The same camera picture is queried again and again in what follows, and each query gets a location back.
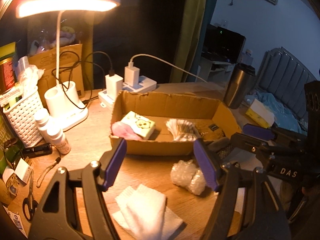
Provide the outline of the brown cardboard box with plush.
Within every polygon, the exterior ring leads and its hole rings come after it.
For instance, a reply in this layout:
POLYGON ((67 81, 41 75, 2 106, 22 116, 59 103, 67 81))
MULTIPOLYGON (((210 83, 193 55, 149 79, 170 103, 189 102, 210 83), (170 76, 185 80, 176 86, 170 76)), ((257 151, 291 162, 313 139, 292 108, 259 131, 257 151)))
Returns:
MULTIPOLYGON (((74 81, 79 98, 83 98, 85 96, 81 63, 78 63, 74 68, 71 67, 75 62, 81 59, 81 55, 82 44, 68 45, 60 48, 59 79, 63 82, 69 80, 74 81)), ((37 86, 40 99, 44 107, 46 107, 47 104, 44 94, 48 89, 56 86, 56 50, 50 49, 34 56, 30 56, 28 57, 28 61, 38 69, 44 70, 44 74, 39 79, 37 86)))

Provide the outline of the black flashlight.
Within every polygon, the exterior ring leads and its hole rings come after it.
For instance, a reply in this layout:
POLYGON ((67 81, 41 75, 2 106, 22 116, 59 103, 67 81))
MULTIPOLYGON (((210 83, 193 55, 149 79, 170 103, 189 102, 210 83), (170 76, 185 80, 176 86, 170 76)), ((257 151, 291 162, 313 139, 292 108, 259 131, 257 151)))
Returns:
POLYGON ((53 152, 53 149, 50 143, 45 143, 45 144, 34 146, 34 147, 24 148, 22 150, 23 156, 28 157, 29 159, 44 156, 44 155, 50 155, 52 154, 52 152, 53 152))

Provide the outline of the red labelled jar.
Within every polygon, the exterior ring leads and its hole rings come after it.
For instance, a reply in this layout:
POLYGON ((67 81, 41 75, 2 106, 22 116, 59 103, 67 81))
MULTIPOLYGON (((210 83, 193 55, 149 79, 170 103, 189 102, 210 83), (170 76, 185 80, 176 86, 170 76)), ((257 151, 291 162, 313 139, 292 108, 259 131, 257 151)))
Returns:
POLYGON ((12 57, 7 57, 6 59, 1 60, 0 76, 1 94, 3 94, 15 85, 14 71, 12 68, 12 57))

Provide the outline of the cotton swab bag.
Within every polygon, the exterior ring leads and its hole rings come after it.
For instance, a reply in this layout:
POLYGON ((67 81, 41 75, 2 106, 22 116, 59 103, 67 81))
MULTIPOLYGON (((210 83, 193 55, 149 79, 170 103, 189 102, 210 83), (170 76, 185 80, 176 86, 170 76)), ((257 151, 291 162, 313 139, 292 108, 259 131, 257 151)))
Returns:
POLYGON ((193 122, 183 119, 169 119, 165 124, 174 141, 195 141, 200 138, 193 122))

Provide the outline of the white woven basket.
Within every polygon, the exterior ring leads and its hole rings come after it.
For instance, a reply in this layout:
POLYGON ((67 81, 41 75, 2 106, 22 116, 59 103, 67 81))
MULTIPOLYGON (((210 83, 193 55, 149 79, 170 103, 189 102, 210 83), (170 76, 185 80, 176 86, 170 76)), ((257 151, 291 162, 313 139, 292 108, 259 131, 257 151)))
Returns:
POLYGON ((16 102, 9 109, 3 109, 12 129, 25 147, 33 147, 42 139, 34 115, 43 109, 43 104, 36 86, 28 95, 16 102))

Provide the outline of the black scissors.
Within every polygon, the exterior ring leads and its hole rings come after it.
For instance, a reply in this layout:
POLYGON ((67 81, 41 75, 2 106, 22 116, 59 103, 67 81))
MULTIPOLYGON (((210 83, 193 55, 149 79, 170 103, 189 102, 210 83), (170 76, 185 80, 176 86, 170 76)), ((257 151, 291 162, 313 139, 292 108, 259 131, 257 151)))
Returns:
POLYGON ((29 192, 27 197, 24 198, 22 203, 22 211, 25 219, 28 222, 33 220, 33 216, 38 206, 38 202, 34 198, 34 172, 32 171, 29 178, 29 192))

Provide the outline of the white paper towel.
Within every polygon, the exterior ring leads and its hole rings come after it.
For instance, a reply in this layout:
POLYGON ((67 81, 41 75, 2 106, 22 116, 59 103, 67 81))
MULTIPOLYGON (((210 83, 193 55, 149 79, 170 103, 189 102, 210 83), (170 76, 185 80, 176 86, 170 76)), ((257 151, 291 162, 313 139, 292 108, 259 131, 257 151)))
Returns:
POLYGON ((116 197, 114 220, 134 239, 169 239, 183 220, 167 207, 166 195, 140 184, 116 197))

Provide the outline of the yellow cartoon sponge pack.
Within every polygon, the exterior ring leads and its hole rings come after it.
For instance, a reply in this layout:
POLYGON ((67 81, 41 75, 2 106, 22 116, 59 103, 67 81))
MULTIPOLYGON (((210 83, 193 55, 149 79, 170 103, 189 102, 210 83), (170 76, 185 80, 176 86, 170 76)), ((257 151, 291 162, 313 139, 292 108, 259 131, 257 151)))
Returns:
POLYGON ((154 121, 133 111, 127 113, 127 115, 122 118, 121 122, 129 125, 132 130, 144 140, 150 138, 156 127, 154 121))

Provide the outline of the yellow curtain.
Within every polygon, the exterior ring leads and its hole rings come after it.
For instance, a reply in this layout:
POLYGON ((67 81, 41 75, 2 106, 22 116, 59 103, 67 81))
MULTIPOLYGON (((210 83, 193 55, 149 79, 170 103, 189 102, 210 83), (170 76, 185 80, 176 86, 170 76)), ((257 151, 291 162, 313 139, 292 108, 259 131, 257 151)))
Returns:
POLYGON ((183 75, 191 69, 206 7, 206 0, 185 0, 180 35, 176 48, 174 65, 171 70, 170 82, 184 80, 183 75))

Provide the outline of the white power strip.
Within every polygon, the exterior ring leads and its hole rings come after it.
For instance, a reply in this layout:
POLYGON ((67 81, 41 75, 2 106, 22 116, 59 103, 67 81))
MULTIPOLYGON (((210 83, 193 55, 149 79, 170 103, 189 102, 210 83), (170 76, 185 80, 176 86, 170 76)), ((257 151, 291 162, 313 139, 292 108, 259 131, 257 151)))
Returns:
MULTIPOLYGON (((131 87, 127 85, 126 83, 123 83, 123 90, 126 90, 128 92, 133 93, 146 93, 151 92, 157 88, 157 82, 155 80, 152 80, 144 75, 141 75, 138 79, 138 85, 137 87, 131 87)), ((109 109, 112 109, 114 106, 115 100, 111 99, 107 95, 107 90, 103 90, 98 93, 98 98, 100 101, 100 105, 102 107, 108 107, 109 109)))

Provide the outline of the bubble wrap bundle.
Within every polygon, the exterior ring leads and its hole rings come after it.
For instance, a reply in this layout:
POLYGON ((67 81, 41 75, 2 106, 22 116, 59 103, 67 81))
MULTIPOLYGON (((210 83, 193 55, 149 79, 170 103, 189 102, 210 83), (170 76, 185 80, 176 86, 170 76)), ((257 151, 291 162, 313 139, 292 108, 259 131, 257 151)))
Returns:
POLYGON ((180 160, 178 163, 174 163, 170 172, 170 179, 173 184, 196 196, 201 195, 206 187, 206 180, 201 169, 192 160, 180 160))

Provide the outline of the pink plush toy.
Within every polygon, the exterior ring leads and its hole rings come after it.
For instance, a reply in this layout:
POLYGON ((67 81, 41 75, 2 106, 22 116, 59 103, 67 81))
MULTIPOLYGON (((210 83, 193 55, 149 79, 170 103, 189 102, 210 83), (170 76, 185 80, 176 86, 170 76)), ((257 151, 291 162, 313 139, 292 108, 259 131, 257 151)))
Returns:
POLYGON ((142 140, 142 138, 137 135, 128 124, 121 121, 112 124, 111 130, 114 136, 118 136, 126 140, 142 140))

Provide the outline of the clear water bottle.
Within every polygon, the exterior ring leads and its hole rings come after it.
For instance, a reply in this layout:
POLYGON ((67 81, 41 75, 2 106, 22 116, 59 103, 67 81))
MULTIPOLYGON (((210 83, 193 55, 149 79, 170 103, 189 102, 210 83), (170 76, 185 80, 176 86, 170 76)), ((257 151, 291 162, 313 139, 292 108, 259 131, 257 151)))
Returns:
POLYGON ((252 62, 252 51, 250 49, 246 49, 246 51, 241 54, 241 63, 251 66, 252 62))

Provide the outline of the brown fuzzy pouch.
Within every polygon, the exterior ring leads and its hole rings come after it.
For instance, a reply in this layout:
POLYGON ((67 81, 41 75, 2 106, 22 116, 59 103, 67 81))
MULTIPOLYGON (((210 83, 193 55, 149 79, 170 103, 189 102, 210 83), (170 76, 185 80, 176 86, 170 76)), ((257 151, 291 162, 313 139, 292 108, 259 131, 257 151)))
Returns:
POLYGON ((199 126, 199 133, 203 140, 215 141, 225 137, 223 130, 216 124, 199 126))

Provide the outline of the grey dotted socks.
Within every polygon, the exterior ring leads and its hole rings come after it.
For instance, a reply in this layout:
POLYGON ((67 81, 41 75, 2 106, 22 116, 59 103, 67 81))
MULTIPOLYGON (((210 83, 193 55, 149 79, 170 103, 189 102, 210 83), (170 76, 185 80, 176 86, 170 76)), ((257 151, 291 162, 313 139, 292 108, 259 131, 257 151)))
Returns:
POLYGON ((221 161, 229 161, 235 147, 227 137, 215 140, 207 145, 210 156, 216 156, 221 161))

